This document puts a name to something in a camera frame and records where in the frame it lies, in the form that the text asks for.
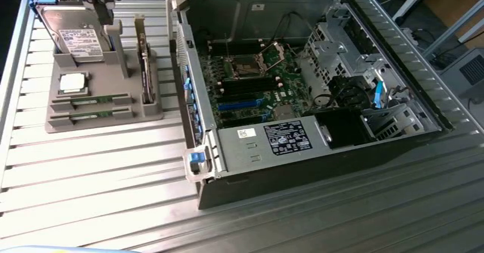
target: blue pcie slot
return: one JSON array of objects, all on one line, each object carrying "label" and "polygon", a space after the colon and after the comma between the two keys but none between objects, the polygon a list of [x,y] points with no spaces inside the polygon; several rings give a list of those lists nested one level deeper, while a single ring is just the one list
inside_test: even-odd
[{"label": "blue pcie slot", "polygon": [[257,99],[252,101],[245,101],[240,103],[229,103],[229,104],[218,104],[217,109],[220,111],[224,110],[234,110],[234,109],[242,109],[249,107],[258,107],[262,104],[264,99]]}]

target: motherboard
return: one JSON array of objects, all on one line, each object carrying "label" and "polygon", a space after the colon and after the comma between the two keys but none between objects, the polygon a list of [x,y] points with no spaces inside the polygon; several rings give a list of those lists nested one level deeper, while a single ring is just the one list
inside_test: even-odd
[{"label": "motherboard", "polygon": [[272,43],[257,54],[200,56],[217,127],[292,119],[310,108],[294,55]]}]

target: slotted metal surface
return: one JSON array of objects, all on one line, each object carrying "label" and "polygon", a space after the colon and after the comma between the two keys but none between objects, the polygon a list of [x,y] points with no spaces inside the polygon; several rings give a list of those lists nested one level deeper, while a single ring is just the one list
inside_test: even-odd
[{"label": "slotted metal surface", "polygon": [[196,209],[194,186],[184,180],[164,0],[124,0],[114,14],[125,26],[128,48],[136,42],[133,15],[146,17],[166,117],[68,133],[44,132],[53,44],[30,14],[2,116],[0,248],[21,244],[140,252],[481,248],[481,128],[378,8],[370,0],[357,2],[454,124],[454,132],[381,167],[204,211]]}]

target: hard drive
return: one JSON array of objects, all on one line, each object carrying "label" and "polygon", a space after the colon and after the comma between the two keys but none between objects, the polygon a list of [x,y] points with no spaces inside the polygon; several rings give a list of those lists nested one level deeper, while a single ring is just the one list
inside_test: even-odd
[{"label": "hard drive", "polygon": [[70,53],[76,62],[102,61],[112,46],[94,11],[74,1],[37,4],[36,11],[58,53]]}]

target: green circuit board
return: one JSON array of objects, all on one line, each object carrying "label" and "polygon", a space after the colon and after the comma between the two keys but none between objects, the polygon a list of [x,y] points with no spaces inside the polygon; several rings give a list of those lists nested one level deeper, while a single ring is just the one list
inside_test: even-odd
[{"label": "green circuit board", "polygon": [[[254,55],[244,54],[229,57],[232,59],[248,59],[253,58]],[[268,67],[280,60],[278,52],[274,48],[268,49],[264,52],[262,57],[264,63]],[[289,105],[293,116],[300,117],[309,109],[312,101],[308,97],[308,88],[302,81],[301,74],[296,71],[297,66],[290,51],[288,49],[284,50],[284,60],[264,74],[260,74],[260,70],[254,71],[256,69],[249,69],[250,67],[248,67],[246,70],[242,70],[245,74],[238,74],[237,76],[233,73],[233,67],[226,59],[226,56],[200,56],[201,70],[204,73],[210,107],[217,127],[225,128],[238,126],[238,123],[241,123],[240,120],[252,120],[253,123],[274,121],[277,120],[274,109],[284,105]],[[277,89],[272,91],[252,93],[260,101],[260,105],[257,107],[220,111],[217,108],[217,98],[222,95],[217,88],[218,82],[260,77],[280,77],[282,86],[277,87]]]}]

